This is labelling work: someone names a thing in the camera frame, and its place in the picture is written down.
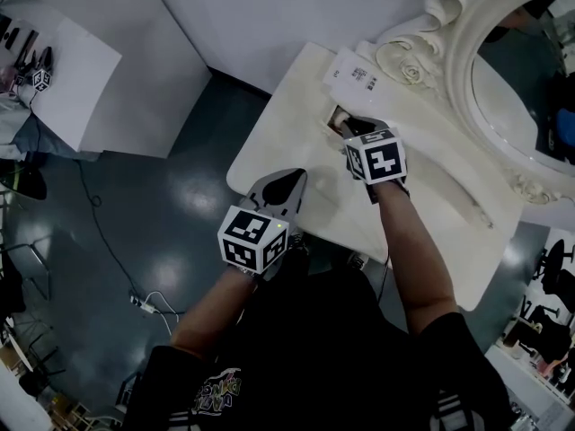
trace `ornate mirror frame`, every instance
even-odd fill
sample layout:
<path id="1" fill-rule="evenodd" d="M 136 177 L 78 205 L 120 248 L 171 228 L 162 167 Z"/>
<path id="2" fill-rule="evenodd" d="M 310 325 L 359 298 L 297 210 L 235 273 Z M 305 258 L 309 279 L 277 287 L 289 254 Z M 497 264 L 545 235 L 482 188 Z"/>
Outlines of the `ornate mirror frame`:
<path id="1" fill-rule="evenodd" d="M 473 94 L 472 68 L 479 47 L 493 27 L 530 0 L 469 0 L 457 19 L 448 44 L 446 88 L 466 130 L 498 159 L 552 191 L 575 195 L 575 166 L 539 154 L 537 159 L 499 136 L 481 113 Z"/>
<path id="2" fill-rule="evenodd" d="M 472 85 L 479 47 L 498 22 L 528 1 L 424 0 L 422 16 L 385 31 L 376 43 L 362 41 L 356 52 L 492 155 L 526 201 L 546 204 L 561 196 L 575 197 L 575 166 L 540 153 L 535 159 L 510 145 L 479 110 Z"/>

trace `power strip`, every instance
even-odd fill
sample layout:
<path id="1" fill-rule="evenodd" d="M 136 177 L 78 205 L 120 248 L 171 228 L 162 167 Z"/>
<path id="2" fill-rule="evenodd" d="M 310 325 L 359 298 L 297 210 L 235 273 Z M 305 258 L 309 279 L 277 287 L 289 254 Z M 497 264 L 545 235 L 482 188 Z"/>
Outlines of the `power strip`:
<path id="1" fill-rule="evenodd" d="M 155 306 L 153 306 L 150 303 L 145 303 L 142 299 L 136 297 L 135 295 L 130 295 L 129 302 L 137 306 L 138 308 L 141 308 L 145 312 L 149 312 L 150 314 L 159 312 Z"/>

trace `dark blue floor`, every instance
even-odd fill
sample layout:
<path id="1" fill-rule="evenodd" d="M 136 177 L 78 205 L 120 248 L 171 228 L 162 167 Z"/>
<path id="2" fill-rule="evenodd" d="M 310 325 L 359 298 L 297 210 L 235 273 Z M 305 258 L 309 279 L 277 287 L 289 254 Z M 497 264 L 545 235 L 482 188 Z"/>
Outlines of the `dark blue floor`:
<path id="1" fill-rule="evenodd" d="M 176 310 L 185 310 L 221 274 L 216 232 L 239 199 L 227 187 L 226 173 L 265 105 L 261 97 L 214 78 L 167 160 L 103 154 L 97 163 L 84 164 L 92 195 L 102 198 L 97 210 L 102 230 L 140 294 L 160 290 Z M 7 222 L 10 242 L 36 242 L 52 271 L 50 303 L 31 288 L 27 292 L 29 308 L 53 327 L 39 348 L 60 347 L 49 367 L 67 370 L 54 378 L 56 388 L 90 409 L 111 405 L 121 382 L 169 335 L 160 317 L 129 303 L 129 282 L 96 230 L 77 165 L 49 158 L 41 171 L 48 199 L 21 200 L 25 209 L 11 208 Z M 466 314 L 483 349 L 517 307 L 546 236 L 546 229 L 520 225 L 512 242 L 520 259 L 501 265 L 476 312 Z M 319 240 L 312 251 L 313 271 L 328 268 L 334 252 L 343 255 L 341 248 Z M 26 254 L 13 255 L 17 267 L 25 277 L 41 276 Z M 383 267 L 370 262 L 367 274 L 378 292 Z M 162 307 L 157 295 L 153 302 Z M 393 274 L 381 306 L 390 321 L 404 327 Z M 174 318 L 167 318 L 173 327 Z M 43 330 L 39 326 L 35 332 Z"/>

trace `chair leg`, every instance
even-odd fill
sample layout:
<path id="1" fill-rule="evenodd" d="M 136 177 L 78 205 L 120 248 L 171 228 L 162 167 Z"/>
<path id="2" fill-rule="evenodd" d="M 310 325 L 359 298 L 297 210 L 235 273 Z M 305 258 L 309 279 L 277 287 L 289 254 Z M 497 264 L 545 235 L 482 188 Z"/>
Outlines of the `chair leg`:
<path id="1" fill-rule="evenodd" d="M 26 322 L 21 322 L 16 324 L 14 327 L 20 327 L 20 326 L 28 326 L 24 332 L 20 335 L 20 337 L 24 338 L 26 337 L 26 335 L 28 333 L 32 334 L 34 332 L 34 330 L 39 326 L 39 322 L 38 321 L 26 321 Z"/>
<path id="2" fill-rule="evenodd" d="M 22 289 L 26 294 L 28 300 L 31 300 L 30 289 L 27 286 L 22 286 Z M 44 329 L 46 329 L 47 332 L 50 332 L 51 330 L 54 329 L 52 326 L 49 326 L 46 322 L 44 322 L 40 317 L 36 315 L 37 310 L 38 309 L 36 308 L 34 302 L 30 301 L 30 305 L 27 306 L 26 312 L 30 315 L 32 321 L 22 322 L 23 325 L 30 324 L 30 327 L 22 333 L 21 337 L 24 337 L 25 334 L 27 334 L 29 331 L 30 332 L 35 331 L 38 326 L 44 326 Z"/>
<path id="3" fill-rule="evenodd" d="M 32 321 L 18 321 L 14 324 L 14 327 L 19 327 L 19 326 L 25 326 L 27 324 L 36 324 L 38 323 L 38 321 L 36 320 L 32 320 Z"/>
<path id="4" fill-rule="evenodd" d="M 568 257 L 569 259 L 571 259 L 571 263 L 573 263 L 573 261 L 575 260 L 575 244 L 573 244 L 573 249 L 571 250 L 571 252 L 565 252 L 563 254 L 563 257 Z"/>
<path id="5" fill-rule="evenodd" d="M 523 302 L 521 304 L 521 311 L 519 312 L 519 316 L 521 316 L 523 319 L 527 319 L 527 313 L 531 309 L 532 305 L 533 305 L 532 302 L 530 300 L 527 300 L 526 297 L 523 295 Z"/>
<path id="6" fill-rule="evenodd" d="M 20 201 L 18 201 L 17 199 L 16 199 L 16 206 L 13 206 L 13 205 L 11 205 L 10 203 L 6 203 L 6 202 L 0 204 L 0 208 L 4 209 L 5 207 L 18 207 L 18 209 L 20 209 L 21 211 L 25 211 L 25 210 L 26 210 L 26 209 L 24 209 L 24 206 L 22 206 L 22 205 L 20 204 Z"/>
<path id="7" fill-rule="evenodd" d="M 554 309 L 554 308 L 549 308 L 548 306 L 542 306 L 542 308 L 543 308 L 546 312 L 549 312 L 549 313 L 554 314 L 554 315 L 555 315 L 555 318 L 559 318 L 559 311 L 560 311 L 559 308 L 555 308 L 555 309 Z"/>
<path id="8" fill-rule="evenodd" d="M 55 347 L 52 351 L 50 351 L 47 355 L 45 355 L 41 360 L 40 360 L 40 364 L 46 364 L 46 362 L 53 357 L 58 351 L 60 350 L 60 348 Z"/>
<path id="9" fill-rule="evenodd" d="M 544 268 L 545 265 L 547 263 L 547 250 L 543 249 L 543 252 L 541 252 L 541 255 L 539 256 L 539 260 L 537 261 L 537 264 L 535 265 L 535 273 L 533 275 L 533 281 L 536 281 L 537 279 L 539 279 L 543 274 L 544 274 Z"/>
<path id="10" fill-rule="evenodd" d="M 44 337 L 44 333 L 41 333 L 38 337 L 36 337 L 31 343 L 30 345 L 28 345 L 28 351 L 30 351 L 33 347 L 34 347 L 34 343 L 36 343 L 38 340 L 40 340 L 42 337 Z"/>
<path id="11" fill-rule="evenodd" d="M 51 377 L 51 376 L 54 376 L 54 375 L 60 375 L 60 374 L 63 374 L 65 371 L 66 371 L 66 369 L 57 370 L 56 372 L 48 372 L 48 373 L 46 374 L 46 376 L 47 376 L 47 377 Z"/>
<path id="12" fill-rule="evenodd" d="M 10 246 L 7 248 L 0 248 L 0 252 L 16 251 L 17 249 L 21 249 L 21 248 L 29 248 L 30 251 L 32 252 L 32 254 L 34 255 L 34 257 L 36 258 L 36 260 L 44 268 L 44 271 L 46 272 L 46 293 L 44 293 L 44 291 L 42 291 L 42 289 L 40 288 L 40 286 L 38 286 L 38 283 L 36 282 L 36 280 L 33 277 L 28 277 L 26 279 L 31 281 L 34 284 L 34 287 L 36 287 L 36 290 L 42 296 L 42 298 L 44 300 L 46 300 L 47 302 L 49 302 L 50 299 L 52 298 L 52 292 L 51 292 L 52 275 L 50 273 L 50 269 L 48 268 L 48 264 L 46 263 L 44 258 L 41 256 L 41 254 L 38 252 L 38 249 L 36 249 L 36 246 L 34 246 L 34 244 L 16 244 L 14 246 Z"/>
<path id="13" fill-rule="evenodd" d="M 525 343 L 519 342 L 519 346 L 522 347 L 531 357 L 535 354 L 535 350 L 529 348 Z"/>

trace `black office chair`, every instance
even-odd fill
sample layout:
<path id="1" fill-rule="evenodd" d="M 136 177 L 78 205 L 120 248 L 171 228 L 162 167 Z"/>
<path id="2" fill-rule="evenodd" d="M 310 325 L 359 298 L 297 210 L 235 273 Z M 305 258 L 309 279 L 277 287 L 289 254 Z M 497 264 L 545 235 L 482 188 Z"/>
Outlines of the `black office chair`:
<path id="1" fill-rule="evenodd" d="M 527 314 L 529 313 L 529 310 L 531 310 L 532 306 L 533 306 L 533 302 L 531 302 L 531 300 L 527 300 L 526 297 L 523 295 L 523 303 L 521 304 L 521 310 L 519 310 L 519 316 L 521 318 L 523 318 L 524 320 L 528 319 L 531 322 L 538 322 L 538 321 L 534 321 L 534 318 L 535 319 L 538 318 L 539 312 L 552 313 L 555 315 L 555 318 L 559 318 L 559 313 L 561 312 L 561 310 L 559 308 L 554 309 L 554 308 L 549 308 L 548 306 L 537 305 L 536 308 L 531 313 L 531 316 L 529 318 L 527 318 Z"/>
<path id="2" fill-rule="evenodd" d="M 575 245 L 571 252 L 565 252 L 565 241 L 559 240 L 554 244 L 548 254 L 547 250 L 543 249 L 541 257 L 537 261 L 537 266 L 535 268 L 535 274 L 533 275 L 533 280 L 536 281 L 540 277 L 554 277 L 559 274 L 563 268 L 563 259 L 565 257 L 571 258 L 571 263 L 575 258 Z"/>
<path id="3" fill-rule="evenodd" d="M 40 357 L 38 352 L 34 349 L 34 345 L 44 337 L 45 333 L 40 334 L 37 338 L 35 338 L 32 343 L 28 346 L 27 356 L 28 359 L 31 360 L 32 366 L 34 367 L 33 371 L 27 371 L 24 375 L 20 377 L 18 383 L 25 390 L 29 395 L 33 398 L 38 398 L 44 389 L 49 385 L 50 377 L 54 375 L 62 374 L 66 371 L 66 369 L 60 369 L 54 372 L 50 372 L 46 367 L 46 363 L 52 358 L 58 351 L 59 348 L 56 347 L 51 350 L 47 355 L 44 357 Z"/>
<path id="4" fill-rule="evenodd" d="M 555 315 L 555 318 L 559 318 L 559 313 L 561 310 L 559 308 L 549 308 L 548 306 L 537 305 L 536 308 L 533 310 L 531 315 L 529 316 L 529 321 L 534 322 L 537 324 L 538 322 L 544 323 L 546 321 L 547 313 L 551 313 Z"/>
<path id="5" fill-rule="evenodd" d="M 538 322 L 542 326 L 541 333 L 523 323 L 517 325 L 515 336 L 519 345 L 533 356 L 538 352 L 547 364 L 561 360 L 571 347 L 570 328 L 553 321 L 542 314 Z"/>
<path id="6" fill-rule="evenodd" d="M 46 271 L 46 282 L 44 290 L 42 290 L 42 288 L 38 285 L 34 277 L 27 277 L 22 279 L 22 275 L 8 255 L 8 251 L 13 251 L 24 247 L 30 248 L 34 257 Z M 8 321 L 8 318 L 13 314 L 26 311 L 26 304 L 24 303 L 23 296 L 23 290 L 25 290 L 23 284 L 25 282 L 31 282 L 38 293 L 42 296 L 42 298 L 49 300 L 51 275 L 48 267 L 46 266 L 46 263 L 44 262 L 44 259 L 40 256 L 33 244 L 17 244 L 5 249 L 3 249 L 3 246 L 0 245 L 0 255 L 2 256 L 2 268 L 0 268 L 0 324 L 2 324 L 4 321 Z M 40 323 L 40 321 L 33 317 L 32 313 L 31 315 L 32 321 L 25 322 L 24 324 L 31 323 L 32 327 L 35 327 L 35 325 Z M 1 332 L 0 342 L 4 343 Z"/>

